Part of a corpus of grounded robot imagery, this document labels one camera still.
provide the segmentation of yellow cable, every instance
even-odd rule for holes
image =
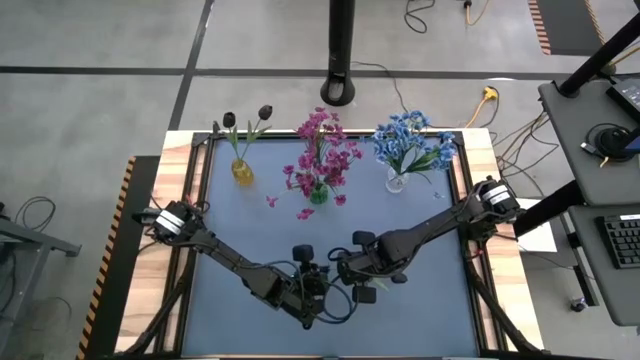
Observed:
[[[638,50],[640,50],[640,46],[634,47],[633,49],[628,51],[626,54],[622,55],[622,57],[620,57],[619,59],[612,61],[610,65],[613,66],[613,65],[621,62],[622,60],[624,60],[624,59],[628,58],[629,56],[631,56],[631,55],[635,54],[636,52],[638,52]]]
[[[478,15],[478,18],[474,21],[471,21],[471,6],[467,6],[467,25],[473,26],[480,21],[480,18],[484,15],[485,10],[487,10],[487,6],[489,6],[490,1],[491,0],[487,0],[487,2],[484,3],[484,7],[482,8],[482,11],[480,11],[480,15]]]
[[[480,113],[480,109],[482,109],[482,105],[484,105],[484,103],[486,103],[486,102],[487,102],[487,98],[486,97],[484,99],[482,99],[482,101],[480,101],[480,104],[478,104],[478,107],[476,107],[476,112],[473,114],[473,117],[471,118],[471,120],[469,120],[467,125],[465,125],[465,128],[468,128],[469,126],[471,126],[476,121],[476,118],[478,118],[478,114]]]

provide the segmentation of pole base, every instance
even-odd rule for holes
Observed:
[[[320,97],[331,106],[345,106],[356,96],[351,76],[338,75],[329,72],[327,80],[320,88]]]

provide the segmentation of table leg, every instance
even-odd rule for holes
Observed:
[[[542,199],[535,206],[529,208],[524,215],[518,216],[513,224],[516,237],[524,235],[545,222],[567,211],[569,206],[584,203],[578,183],[573,180],[553,194]]]
[[[50,249],[64,251],[69,257],[78,256],[80,253],[80,246],[78,245],[29,230],[7,220],[0,220],[0,234],[20,241],[40,243]]]
[[[329,70],[320,97],[332,106],[347,105],[356,95],[351,82],[355,9],[356,0],[331,0],[329,5]]]

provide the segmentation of yellow vase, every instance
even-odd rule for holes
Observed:
[[[233,160],[233,163],[231,163],[231,173],[238,185],[249,186],[253,184],[253,171],[244,160]]]

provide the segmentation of blue tabletop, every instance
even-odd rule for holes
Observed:
[[[346,172],[347,203],[311,205],[302,194],[282,195],[275,208],[265,196],[285,188],[282,167],[297,164],[304,144],[298,140],[261,140],[246,156],[255,173],[249,188],[231,175],[233,148],[216,144],[208,200],[207,226],[253,262],[291,260],[295,245],[310,244],[315,262],[328,263],[336,246],[354,248],[351,234],[376,234],[409,228],[452,205],[446,172],[431,171],[433,183],[412,176],[399,194],[385,188],[388,168],[377,163],[370,143],[359,144],[365,156]],[[295,214],[316,212],[300,221]],[[311,330],[284,311],[274,311],[249,294],[240,279],[206,256],[199,256],[194,276],[183,355],[265,354],[321,356],[475,356],[476,345],[467,284],[457,232],[424,246],[405,274],[409,281],[384,281],[376,304],[360,304],[345,324],[316,321]],[[293,269],[282,266],[287,273]],[[332,270],[330,278],[335,275]],[[339,292],[328,295],[337,316],[347,303]]]

